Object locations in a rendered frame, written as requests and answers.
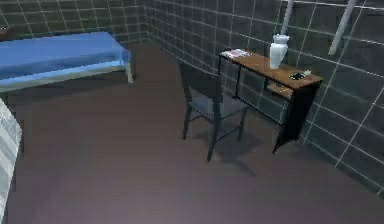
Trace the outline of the black chair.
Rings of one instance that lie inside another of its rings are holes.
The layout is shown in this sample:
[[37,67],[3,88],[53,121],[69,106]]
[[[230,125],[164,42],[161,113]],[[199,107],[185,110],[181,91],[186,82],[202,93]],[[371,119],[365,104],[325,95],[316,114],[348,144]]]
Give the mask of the black chair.
[[[186,139],[192,121],[202,118],[212,124],[213,132],[207,152],[207,161],[210,162],[219,140],[233,132],[238,132],[237,140],[241,140],[249,106],[223,92],[219,75],[202,71],[182,60],[178,61],[178,67],[186,106],[182,139]],[[219,135],[222,122],[237,113],[240,113],[239,124]]]

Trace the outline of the pink and white book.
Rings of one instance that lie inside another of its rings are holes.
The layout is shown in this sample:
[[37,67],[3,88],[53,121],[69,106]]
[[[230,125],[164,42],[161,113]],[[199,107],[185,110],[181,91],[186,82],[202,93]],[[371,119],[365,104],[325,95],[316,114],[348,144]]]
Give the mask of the pink and white book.
[[239,57],[251,56],[251,53],[243,49],[232,49],[222,52],[221,55],[230,59],[235,59]]

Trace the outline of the brown wooden desk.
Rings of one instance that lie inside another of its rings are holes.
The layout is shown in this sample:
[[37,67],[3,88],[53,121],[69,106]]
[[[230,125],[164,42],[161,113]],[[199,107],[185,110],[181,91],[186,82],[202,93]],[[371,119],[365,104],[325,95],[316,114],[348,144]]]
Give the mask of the brown wooden desk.
[[307,75],[306,77],[293,80],[291,75],[303,74],[303,71],[286,64],[282,64],[278,69],[271,69],[270,59],[245,49],[248,56],[230,58],[223,52],[218,54],[217,73],[221,73],[222,60],[238,66],[235,93],[233,98],[239,100],[257,112],[264,114],[260,109],[253,106],[239,96],[240,74],[242,69],[256,73],[264,78],[263,89],[284,99],[288,103],[284,120],[279,123],[280,131],[276,139],[272,153],[275,154],[280,147],[298,141],[307,115],[320,88],[323,79],[317,75]]

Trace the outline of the white vase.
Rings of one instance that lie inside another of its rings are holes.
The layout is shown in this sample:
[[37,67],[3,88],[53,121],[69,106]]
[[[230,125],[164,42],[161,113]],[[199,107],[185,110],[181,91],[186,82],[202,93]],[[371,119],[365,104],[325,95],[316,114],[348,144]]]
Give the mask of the white vase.
[[276,34],[273,36],[273,42],[270,45],[270,68],[278,69],[288,50],[287,42],[290,37],[287,35]]

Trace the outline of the blue bed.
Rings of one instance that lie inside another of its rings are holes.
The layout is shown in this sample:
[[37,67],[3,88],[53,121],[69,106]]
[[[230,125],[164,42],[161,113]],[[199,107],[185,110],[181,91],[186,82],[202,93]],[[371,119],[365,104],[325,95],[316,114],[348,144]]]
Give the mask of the blue bed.
[[135,79],[131,52],[107,32],[0,42],[0,93],[113,71]]

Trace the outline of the white striped furniture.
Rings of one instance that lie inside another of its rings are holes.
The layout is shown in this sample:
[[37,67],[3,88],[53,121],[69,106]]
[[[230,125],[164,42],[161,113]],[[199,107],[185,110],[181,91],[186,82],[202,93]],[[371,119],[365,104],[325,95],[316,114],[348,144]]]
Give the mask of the white striped furniture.
[[19,123],[0,98],[0,224],[5,216],[21,136]]

